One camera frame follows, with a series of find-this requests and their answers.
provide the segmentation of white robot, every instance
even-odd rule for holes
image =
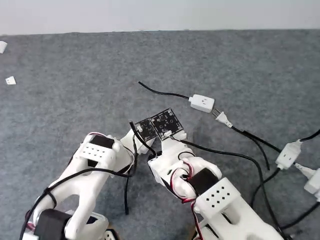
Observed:
[[[88,134],[49,190],[59,181],[64,182],[37,199],[31,222],[28,222],[28,217],[32,212],[27,214],[26,226],[30,231],[22,228],[20,239],[116,240],[112,232],[106,231],[109,225],[107,218],[92,212],[98,194],[112,174],[92,169],[127,174],[135,163],[135,153],[147,153],[145,144],[151,146],[155,139],[145,141],[139,124],[137,131],[133,129],[120,140],[97,132]],[[272,226],[262,221],[232,183],[226,177],[222,178],[216,165],[195,156],[186,144],[177,141],[186,139],[183,129],[178,127],[177,132],[172,132],[164,127],[159,137],[162,154],[150,159],[148,165],[158,183],[182,203],[190,202],[197,231],[194,239],[283,239]],[[73,177],[80,171],[84,173]],[[71,195],[79,195],[74,212],[54,209]],[[203,217],[201,222],[198,222],[197,214]]]

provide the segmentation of white adapter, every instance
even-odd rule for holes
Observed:
[[[190,106],[205,113],[210,113],[214,107],[215,100],[210,97],[194,94],[189,97]]]
[[[275,161],[277,167],[280,169],[290,168],[301,153],[302,143],[300,140],[287,143]]]
[[[309,181],[304,185],[304,189],[315,195],[317,201],[320,202],[320,168],[313,170],[298,163],[294,164],[294,166],[309,179]]]

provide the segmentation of white debris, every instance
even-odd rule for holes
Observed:
[[[5,81],[6,81],[6,84],[8,85],[16,85],[16,80],[14,76],[10,76],[6,78]]]
[[[3,54],[5,52],[7,45],[8,43],[6,43],[5,41],[0,41],[0,54]]]

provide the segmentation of circuit board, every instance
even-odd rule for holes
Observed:
[[[134,126],[145,142],[154,139],[157,136],[150,118],[146,118],[145,120],[137,122]]]
[[[150,119],[161,141],[184,129],[171,108],[152,116]]]

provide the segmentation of white wall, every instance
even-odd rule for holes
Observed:
[[[0,35],[320,28],[320,0],[0,0]]]

